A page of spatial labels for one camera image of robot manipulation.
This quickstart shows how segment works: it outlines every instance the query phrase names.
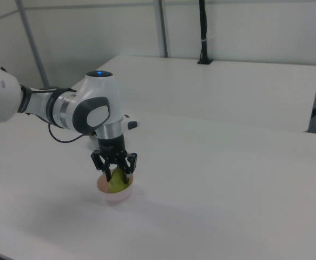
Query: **white desk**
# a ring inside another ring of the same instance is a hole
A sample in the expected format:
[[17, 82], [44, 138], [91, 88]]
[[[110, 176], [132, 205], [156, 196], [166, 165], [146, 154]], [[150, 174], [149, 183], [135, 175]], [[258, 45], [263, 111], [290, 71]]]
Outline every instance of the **white desk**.
[[98, 194], [88, 138], [57, 143], [32, 115], [0, 125], [1, 254], [316, 259], [316, 134], [131, 113], [134, 191], [116, 205]]
[[316, 66], [118, 56], [114, 73], [127, 108], [303, 132]]

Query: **white robot link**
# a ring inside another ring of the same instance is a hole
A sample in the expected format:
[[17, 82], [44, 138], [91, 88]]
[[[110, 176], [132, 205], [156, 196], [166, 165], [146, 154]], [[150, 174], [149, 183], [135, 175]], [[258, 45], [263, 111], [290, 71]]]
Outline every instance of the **white robot link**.
[[[127, 153], [123, 136], [123, 114], [119, 88], [112, 73], [102, 70], [86, 74], [82, 87], [38, 90], [22, 86], [0, 66], [0, 121], [15, 113], [35, 114], [60, 128], [96, 135], [99, 150], [91, 158], [97, 170], [111, 179], [110, 165], [117, 165], [127, 183], [136, 166], [136, 153]], [[137, 127], [137, 122], [126, 125]]]

